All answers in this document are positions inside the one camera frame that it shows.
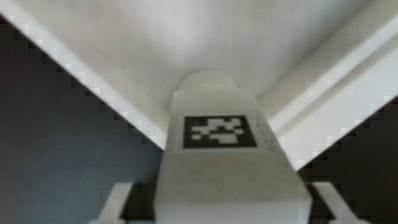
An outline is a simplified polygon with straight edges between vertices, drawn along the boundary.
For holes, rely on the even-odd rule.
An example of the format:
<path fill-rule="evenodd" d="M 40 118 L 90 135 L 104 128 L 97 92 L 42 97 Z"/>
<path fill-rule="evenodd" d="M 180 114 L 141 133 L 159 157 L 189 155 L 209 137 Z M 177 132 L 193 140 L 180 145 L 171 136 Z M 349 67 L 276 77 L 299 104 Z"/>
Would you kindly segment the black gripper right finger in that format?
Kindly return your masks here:
<path fill-rule="evenodd" d="M 310 224 L 372 224 L 354 213 L 344 196 L 331 182 L 313 182 L 313 191 L 329 210 L 331 218 L 310 216 Z"/>

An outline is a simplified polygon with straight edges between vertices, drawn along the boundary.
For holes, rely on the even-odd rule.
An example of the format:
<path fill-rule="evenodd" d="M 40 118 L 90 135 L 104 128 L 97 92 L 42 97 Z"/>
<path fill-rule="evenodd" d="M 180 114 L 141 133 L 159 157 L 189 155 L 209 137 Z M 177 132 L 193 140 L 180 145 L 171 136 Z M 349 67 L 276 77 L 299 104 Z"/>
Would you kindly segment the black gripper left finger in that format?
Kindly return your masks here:
<path fill-rule="evenodd" d="M 113 187 L 98 217 L 88 224 L 155 224 L 153 182 L 123 182 Z"/>

